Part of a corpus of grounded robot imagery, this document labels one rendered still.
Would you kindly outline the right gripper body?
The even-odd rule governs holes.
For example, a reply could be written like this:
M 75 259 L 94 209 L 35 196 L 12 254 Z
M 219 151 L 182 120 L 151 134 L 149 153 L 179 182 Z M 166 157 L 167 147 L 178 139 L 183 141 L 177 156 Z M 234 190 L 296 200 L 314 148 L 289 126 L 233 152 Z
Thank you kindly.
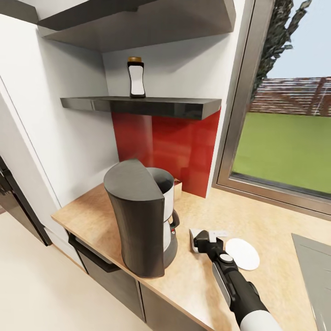
M 196 238 L 197 239 L 197 238 Z M 198 240 L 198 239 L 197 239 Z M 207 253 L 208 257 L 209 253 L 212 248 L 218 248 L 223 250 L 223 240 L 217 239 L 216 242 L 209 242 L 208 240 L 198 240 L 199 246 L 198 246 L 198 251 L 197 253 L 205 252 Z

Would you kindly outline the bottle of coffee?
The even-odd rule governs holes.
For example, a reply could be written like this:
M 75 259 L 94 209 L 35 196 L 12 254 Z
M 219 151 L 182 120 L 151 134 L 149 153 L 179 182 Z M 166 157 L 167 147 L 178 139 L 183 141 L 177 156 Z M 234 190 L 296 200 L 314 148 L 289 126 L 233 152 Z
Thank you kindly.
M 144 63 L 141 57 L 128 57 L 126 63 L 130 78 L 130 97 L 145 98 L 145 90 L 143 84 Z

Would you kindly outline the saucer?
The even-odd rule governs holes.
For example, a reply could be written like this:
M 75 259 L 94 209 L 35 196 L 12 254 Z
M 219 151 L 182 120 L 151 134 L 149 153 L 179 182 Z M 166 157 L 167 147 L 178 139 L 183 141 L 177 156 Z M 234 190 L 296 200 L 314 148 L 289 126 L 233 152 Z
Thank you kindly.
M 260 258 L 256 249 L 242 239 L 230 239 L 225 245 L 225 251 L 239 268 L 254 270 L 259 266 Z

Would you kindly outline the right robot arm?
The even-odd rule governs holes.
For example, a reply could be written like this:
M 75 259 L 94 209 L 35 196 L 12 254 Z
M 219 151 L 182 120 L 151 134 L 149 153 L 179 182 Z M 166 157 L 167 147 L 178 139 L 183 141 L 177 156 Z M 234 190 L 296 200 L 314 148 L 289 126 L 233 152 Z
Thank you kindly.
M 223 250 L 227 231 L 208 231 L 207 240 L 194 238 L 197 253 L 207 253 L 212 271 L 231 312 L 234 312 L 240 331 L 283 331 L 267 310 L 257 288 L 239 272 L 234 259 Z

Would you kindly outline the paper coffee filter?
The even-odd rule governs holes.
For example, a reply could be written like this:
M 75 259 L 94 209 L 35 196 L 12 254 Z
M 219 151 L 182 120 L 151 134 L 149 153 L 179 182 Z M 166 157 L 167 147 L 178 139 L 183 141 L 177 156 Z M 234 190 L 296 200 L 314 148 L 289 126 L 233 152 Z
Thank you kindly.
M 199 252 L 198 248 L 194 246 L 194 238 L 197 238 L 198 240 L 207 240 L 209 237 L 207 235 L 206 230 L 202 229 L 195 229 L 191 228 L 190 229 L 191 237 L 192 237 L 192 247 L 195 252 Z

